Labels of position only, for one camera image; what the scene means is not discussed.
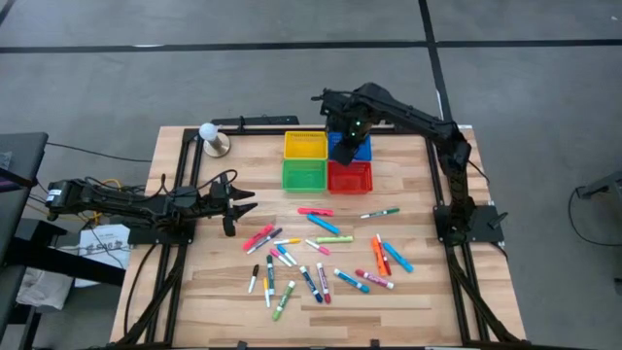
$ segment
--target metal base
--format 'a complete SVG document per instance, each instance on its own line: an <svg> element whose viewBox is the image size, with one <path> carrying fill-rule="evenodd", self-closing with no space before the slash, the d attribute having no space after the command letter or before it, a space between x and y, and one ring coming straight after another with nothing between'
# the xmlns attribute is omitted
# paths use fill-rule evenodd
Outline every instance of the metal base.
<svg viewBox="0 0 622 350"><path fill-rule="evenodd" d="M433 208L434 221L436 223L436 234L438 240L448 243L451 246L460 245L465 242L503 242L503 231L501 226L489 225L494 223L499 217L497 207L492 205L478 205L473 213L471 230L466 233L466 237L448 237L449 227L449 206L440 205Z"/></svg>
<svg viewBox="0 0 622 350"><path fill-rule="evenodd" d="M177 232L166 232L154 227L144 227L144 223L123 222L129 228L127 244L191 244L194 240L196 222L183 224Z"/></svg>
<svg viewBox="0 0 622 350"><path fill-rule="evenodd" d="M212 158L220 158L229 152L229 149L231 148L231 141L229 141L229 137L219 132L218 139L221 141L221 144L217 148L213 147L207 141L203 144L203 151L205 151L207 156Z"/></svg>

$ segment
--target pink marker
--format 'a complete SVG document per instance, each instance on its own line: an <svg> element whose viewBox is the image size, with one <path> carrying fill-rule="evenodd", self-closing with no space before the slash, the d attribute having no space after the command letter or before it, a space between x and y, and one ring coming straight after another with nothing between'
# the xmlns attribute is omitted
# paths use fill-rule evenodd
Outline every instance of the pink marker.
<svg viewBox="0 0 622 350"><path fill-rule="evenodd" d="M330 294L328 293L328 281L327 275L324 273L324 267L322 266L321 262L318 262L316 266L318 267L318 274L320 275L320 283L322 284L322 294L324 294L324 300L326 300L327 303L330 303Z"/></svg>
<svg viewBox="0 0 622 350"><path fill-rule="evenodd" d="M362 277L366 280L369 280L377 285L381 285L382 287L392 289L394 286L393 282L389 282L384 278L380 278L376 275L372 275L371 273L365 272L361 269L357 269L355 272L357 273L357 276Z"/></svg>
<svg viewBox="0 0 622 350"><path fill-rule="evenodd" d="M279 252L276 251L276 249L271 248L270 249L270 254L272 254L272 257L277 258L278 260L280 260L281 263L284 263L288 267L292 267L292 264L290 262L288 262L287 259L283 258L283 256L280 255Z"/></svg>
<svg viewBox="0 0 622 350"><path fill-rule="evenodd" d="M261 229L261 231L258 234L254 235L253 237L251 237L251 239L244 242L244 245L242 245L242 249L245 251L251 249L251 247L257 244L257 242L259 242L260 239L268 235L268 233L270 233L270 231L272 231L273 229L274 229L274 225L272 224L266 225L264 228Z"/></svg>
<svg viewBox="0 0 622 350"><path fill-rule="evenodd" d="M333 216L334 212L330 209L318 209L318 208L298 208L298 214L307 215L324 215L324 216Z"/></svg>
<svg viewBox="0 0 622 350"><path fill-rule="evenodd" d="M320 251L320 253L324 254L324 255L330 255L330 250L328 250L325 247L321 247L320 245L318 245L316 242L305 239L305 242L307 242L308 245L310 245L311 247L317 249L318 251Z"/></svg>

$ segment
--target green marker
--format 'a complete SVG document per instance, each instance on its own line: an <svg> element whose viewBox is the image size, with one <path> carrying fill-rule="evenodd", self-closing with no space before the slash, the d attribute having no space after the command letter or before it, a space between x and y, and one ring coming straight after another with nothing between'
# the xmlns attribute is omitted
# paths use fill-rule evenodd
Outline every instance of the green marker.
<svg viewBox="0 0 622 350"><path fill-rule="evenodd" d="M339 236L339 237L317 237L315 239L318 243L344 243L354 241L354 236Z"/></svg>
<svg viewBox="0 0 622 350"><path fill-rule="evenodd" d="M389 214L395 214L397 212L399 212L399 208L392 208L392 209L387 209L387 210L383 210L383 211L379 211L379 212L375 212L371 214L361 215L361 219L375 218L377 216L385 216Z"/></svg>
<svg viewBox="0 0 622 350"><path fill-rule="evenodd" d="M295 282L290 281L290 284L288 284L288 288L285 290L285 292L283 293L283 296L281 297L281 301L279 301L279 304L276 307L276 310L274 310L274 313L272 314L273 321L277 321L279 317L281 317L281 312L283 312L283 309L285 308L285 304L288 303L288 300L290 299L290 296L292 295L292 291L294 290L294 286L295 286Z"/></svg>

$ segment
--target wooden table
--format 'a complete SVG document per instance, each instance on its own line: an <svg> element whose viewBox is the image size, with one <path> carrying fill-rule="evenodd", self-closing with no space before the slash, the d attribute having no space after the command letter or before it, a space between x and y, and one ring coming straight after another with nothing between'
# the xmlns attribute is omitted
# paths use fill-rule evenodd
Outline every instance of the wooden table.
<svg viewBox="0 0 622 350"><path fill-rule="evenodd" d="M163 127L155 147L154 162L148 181L148 193L159 187L162 173L172 187L184 128ZM471 160L482 166L473 130L463 129L473 146ZM223 158L204 155L199 184L219 172L234 168L239 172L234 186L254 191L250 198L259 206L244 216L235 237L226 237L222 221L200 220L194 242L188 249L175 346L235 346L244 340L249 346L368 346L372 338L382 345L457 345L460 344L458 324L449 283L444 250L436 240L432 207L435 205L431 172L424 139L420 136L373 136L373 192L366 195L331 195L286 193L281 190L283 136L230 136L232 148ZM187 176L190 174L188 161ZM490 200L485 180L468 169L470 194L477 203ZM447 188L445 197L449 197ZM262 278L266 274L267 245L248 256L242 243L269 222L283 228L280 239L288 237L329 236L330 233L298 215L298 207L323 207L335 210L328 221L341 228L342 234L355 236L354 243L327 245L328 257L306 244L288 246L298 263L308 265L312 278L319 285L315 264L322 262L328 276L332 304L319 304L309 292L299 270L288 268L275 260L276 296L267 309L263 297ZM399 207L396 215L361 220L362 213ZM393 290L368 284L371 291L364 295L347 285L332 271L339 269L354 275L356 268L377 272L370 238L381 233L415 266L406 273L392 258L396 283ZM490 244L472 244L473 259L481 294L507 328L519 337L524 331L507 264L503 255ZM122 337L125 303L139 262L148 247L141 246L131 254L125 274L121 300L111 340ZM159 247L149 257L138 279L131 302L130 325L136 321L154 291ZM253 265L258 263L258 283L247 294ZM296 287L281 319L273 322L272 312L288 281ZM469 328L476 339L471 303L466 299ZM168 301L162 305L166 310ZM163 338L165 312L160 312L156 340Z"/></svg>

